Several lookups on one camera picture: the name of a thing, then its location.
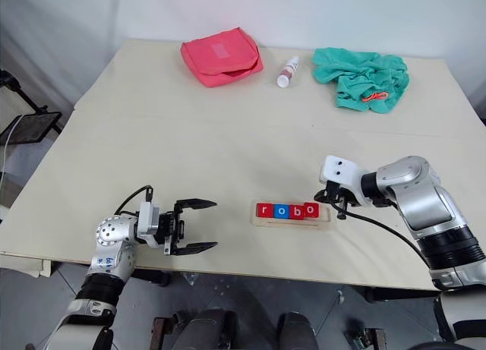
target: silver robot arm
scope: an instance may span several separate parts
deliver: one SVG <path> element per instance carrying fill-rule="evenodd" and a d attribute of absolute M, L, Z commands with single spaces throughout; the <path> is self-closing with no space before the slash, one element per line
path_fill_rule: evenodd
<path fill-rule="evenodd" d="M 340 219 L 348 204 L 397 208 L 433 284 L 443 291 L 435 308 L 442 337 L 458 343 L 479 339 L 483 342 L 475 346 L 486 348 L 486 256 L 427 160 L 408 156 L 369 172 L 328 156 L 320 181 L 326 189 L 314 199 L 337 208 Z"/>
<path fill-rule="evenodd" d="M 96 252 L 81 290 L 44 349 L 111 349 L 113 332 L 109 327 L 115 319 L 118 298 L 134 272 L 137 243 L 161 248 L 165 255 L 197 254 L 217 245 L 217 242 L 201 242 L 185 248 L 177 246 L 184 238 L 184 221 L 179 218 L 182 210 L 212 207 L 216 205 L 214 202 L 197 198 L 178 200 L 173 211 L 161 214 L 160 208 L 151 202 L 152 188 L 145 189 L 146 201 L 140 204 L 137 213 L 122 216 L 124 211 L 119 208 L 96 228 Z"/>

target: red block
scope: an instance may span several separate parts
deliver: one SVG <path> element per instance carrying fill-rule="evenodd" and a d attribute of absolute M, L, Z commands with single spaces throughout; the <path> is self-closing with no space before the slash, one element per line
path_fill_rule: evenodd
<path fill-rule="evenodd" d="M 257 203 L 257 217 L 273 217 L 273 205 L 271 203 Z"/>
<path fill-rule="evenodd" d="M 319 204 L 306 202 L 304 203 L 305 217 L 317 219 L 319 217 Z"/>
<path fill-rule="evenodd" d="M 291 204 L 290 205 L 289 218 L 290 219 L 304 219 L 305 218 L 305 207 L 304 206 L 298 206 L 296 204 Z"/>

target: white table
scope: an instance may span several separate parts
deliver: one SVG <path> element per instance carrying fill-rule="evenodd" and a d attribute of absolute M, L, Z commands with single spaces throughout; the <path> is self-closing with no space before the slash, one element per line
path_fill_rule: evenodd
<path fill-rule="evenodd" d="M 139 246 L 139 267 L 432 289 L 416 254 L 365 222 L 333 218 L 327 230 L 251 224 L 255 200 L 311 200 L 323 187 L 317 177 L 328 154 L 370 170 L 425 157 L 486 243 L 486 130 L 444 61 L 406 58 L 409 88 L 390 114 L 379 115 L 336 108 L 335 86 L 311 76 L 311 51 L 262 48 L 264 71 L 210 89 L 178 48 L 140 40 L 122 46 L 0 227 L 0 251 L 88 263 L 97 223 L 151 184 L 164 210 L 177 199 L 217 202 L 185 211 L 185 242 L 219 245 L 186 257 Z M 301 65 L 280 89 L 276 76 L 293 55 Z M 390 208 L 355 212 L 410 237 Z"/>

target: blue block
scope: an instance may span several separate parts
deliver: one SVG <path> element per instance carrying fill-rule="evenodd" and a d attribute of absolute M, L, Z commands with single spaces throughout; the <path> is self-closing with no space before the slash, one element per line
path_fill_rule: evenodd
<path fill-rule="evenodd" d="M 290 207 L 288 204 L 274 204 L 273 218 L 275 219 L 289 219 Z"/>

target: green cloth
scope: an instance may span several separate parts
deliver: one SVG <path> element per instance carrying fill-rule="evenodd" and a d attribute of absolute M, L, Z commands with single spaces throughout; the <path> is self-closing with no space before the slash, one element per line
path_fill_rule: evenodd
<path fill-rule="evenodd" d="M 338 107 L 388 113 L 409 85 L 407 66 L 395 55 L 325 48 L 316 49 L 312 61 L 316 65 L 314 77 L 319 83 L 337 80 Z M 361 101 L 381 92 L 388 92 L 388 98 Z"/>

